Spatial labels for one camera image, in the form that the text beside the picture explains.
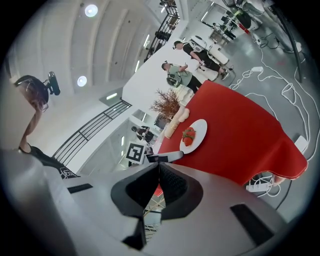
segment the gray floor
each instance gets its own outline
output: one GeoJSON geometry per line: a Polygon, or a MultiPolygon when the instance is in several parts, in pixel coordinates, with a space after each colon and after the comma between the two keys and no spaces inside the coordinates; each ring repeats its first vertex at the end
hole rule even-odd
{"type": "MultiPolygon", "coordinates": [[[[255,33],[257,34],[258,38],[260,38],[270,34],[270,31],[260,28],[255,31],[255,33]]],[[[269,36],[268,39],[270,42],[270,47],[277,46],[277,42],[272,35],[269,36]]],[[[281,48],[269,49],[268,47],[264,47],[262,50],[263,61],[265,64],[277,70],[289,82],[293,83],[293,86],[301,95],[302,101],[309,113],[310,144],[304,154],[306,159],[308,159],[315,151],[316,138],[320,128],[320,120],[316,111],[316,107],[310,97],[301,90],[299,85],[294,80],[294,73],[297,67],[294,55],[290,53],[284,53],[281,48]]],[[[251,35],[243,34],[239,36],[237,39],[226,45],[221,51],[230,59],[227,66],[230,67],[231,65],[234,65],[236,77],[233,81],[233,84],[235,84],[238,79],[242,78],[243,72],[250,70],[253,67],[263,67],[264,72],[262,75],[260,75],[260,79],[270,75],[277,75],[269,68],[264,67],[264,65],[261,63],[261,50],[259,49],[258,45],[254,43],[251,35]]],[[[303,81],[301,85],[313,96],[315,102],[317,103],[318,109],[320,110],[318,74],[314,72],[315,66],[313,65],[313,60],[310,57],[306,47],[303,48],[302,52],[300,53],[300,58],[301,60],[305,58],[306,61],[301,65],[303,73],[303,81]]],[[[244,78],[236,91],[243,95],[256,93],[266,96],[270,106],[275,111],[284,132],[294,142],[297,140],[299,135],[303,135],[303,137],[306,138],[303,120],[298,109],[291,105],[281,95],[281,91],[287,83],[282,79],[276,78],[268,78],[265,81],[260,82],[257,79],[258,74],[258,72],[254,72],[249,78],[244,78]]],[[[230,76],[224,81],[217,80],[216,82],[228,86],[232,82],[232,79],[233,77],[230,76]]],[[[288,92],[287,95],[289,95],[289,97],[292,99],[293,92],[288,92]]],[[[266,100],[263,97],[256,95],[250,95],[248,97],[272,114],[272,111],[268,107],[266,100]]],[[[307,114],[304,112],[300,102],[298,103],[298,106],[300,107],[305,120],[307,120],[307,114]]],[[[286,180],[281,184],[281,192],[277,197],[269,197],[268,195],[261,197],[272,207],[277,208],[288,192],[286,199],[278,208],[279,213],[288,222],[304,211],[305,206],[312,196],[313,190],[319,179],[319,155],[320,148],[317,149],[313,159],[309,161],[307,170],[301,175],[301,177],[292,181],[289,192],[288,188],[290,181],[286,180]]],[[[277,188],[273,188],[271,190],[271,193],[276,192],[277,188]]]]}

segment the table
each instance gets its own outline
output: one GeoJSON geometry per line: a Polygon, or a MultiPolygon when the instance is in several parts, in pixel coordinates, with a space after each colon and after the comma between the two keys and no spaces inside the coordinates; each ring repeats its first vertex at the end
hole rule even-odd
{"type": "Polygon", "coordinates": [[[170,139],[164,138],[159,154],[180,150],[183,131],[196,120],[206,120],[208,129],[201,145],[175,164],[226,177],[239,185],[265,171],[295,179],[306,170],[306,159],[281,124],[240,93],[206,81],[186,108],[190,109],[189,118],[170,139]]]}

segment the dried flower arrangement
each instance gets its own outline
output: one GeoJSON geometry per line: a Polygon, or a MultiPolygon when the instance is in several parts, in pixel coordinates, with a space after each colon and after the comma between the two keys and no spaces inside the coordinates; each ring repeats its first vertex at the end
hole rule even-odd
{"type": "Polygon", "coordinates": [[[160,96],[160,99],[153,102],[150,110],[159,112],[165,118],[171,119],[180,108],[176,91],[172,88],[170,88],[168,92],[163,92],[158,89],[156,93],[160,96]]]}

